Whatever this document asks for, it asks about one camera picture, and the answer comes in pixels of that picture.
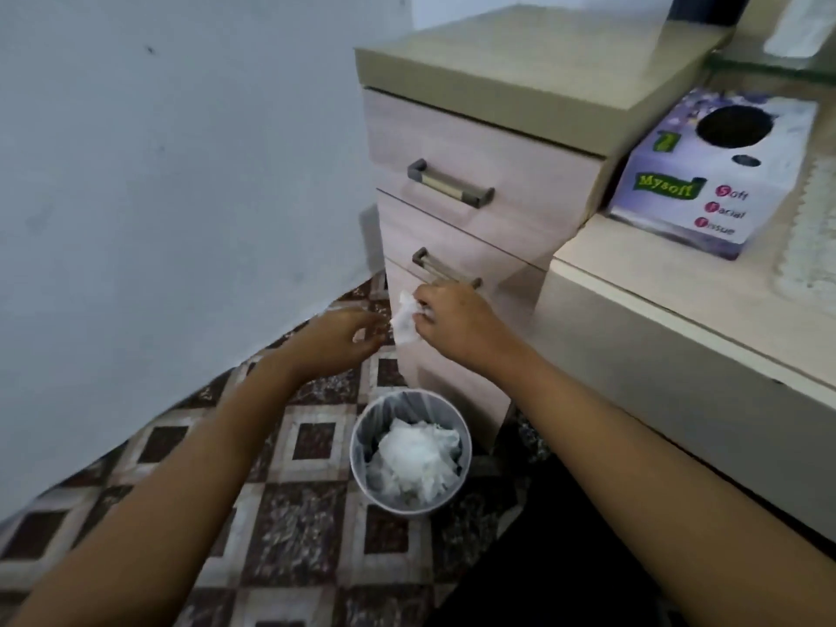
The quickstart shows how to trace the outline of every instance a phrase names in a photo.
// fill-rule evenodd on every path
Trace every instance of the white bottle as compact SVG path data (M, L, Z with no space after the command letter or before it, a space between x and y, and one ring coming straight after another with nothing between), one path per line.
M836 0L791 0L763 51L775 57L812 57L836 26Z

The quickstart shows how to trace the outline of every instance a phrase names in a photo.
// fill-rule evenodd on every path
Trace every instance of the right arm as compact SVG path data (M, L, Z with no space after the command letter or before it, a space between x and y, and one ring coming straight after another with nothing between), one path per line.
M505 391L694 625L836 625L836 563L550 365L463 284L421 286L418 333Z

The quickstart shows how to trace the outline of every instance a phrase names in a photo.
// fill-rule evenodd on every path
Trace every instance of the person's left hand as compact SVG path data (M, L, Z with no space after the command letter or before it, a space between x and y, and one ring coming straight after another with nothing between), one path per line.
M363 328L368 330L385 322L383 315L360 308L333 310L316 317L287 339L273 357L280 359L281 366L299 385L341 374L377 352L385 340L377 336L355 343L354 335Z

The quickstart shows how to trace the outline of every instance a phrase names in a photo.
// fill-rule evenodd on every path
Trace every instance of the floor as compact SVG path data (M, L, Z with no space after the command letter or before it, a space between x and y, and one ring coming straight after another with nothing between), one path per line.
M384 275L332 305L346 306L390 315ZM260 358L217 377L0 527L0 625ZM364 406L403 384L389 334L361 368L299 390L253 464L179 627L408 627L444 600L495 539L500 517L523 502L524 467L549 450L512 415L502 448L476 452L452 505L425 519L391 516L370 505L351 479L347 445Z

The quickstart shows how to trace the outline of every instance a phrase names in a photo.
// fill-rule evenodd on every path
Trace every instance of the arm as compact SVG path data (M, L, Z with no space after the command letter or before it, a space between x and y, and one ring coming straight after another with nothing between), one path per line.
M263 358L29 595L13 627L168 625L192 589L284 404L308 380L354 368L382 345L353 343L383 320L327 313Z
M421 286L415 297L435 313L415 316L419 334L511 396L690 624L836 624L836 563L552 367L469 287Z

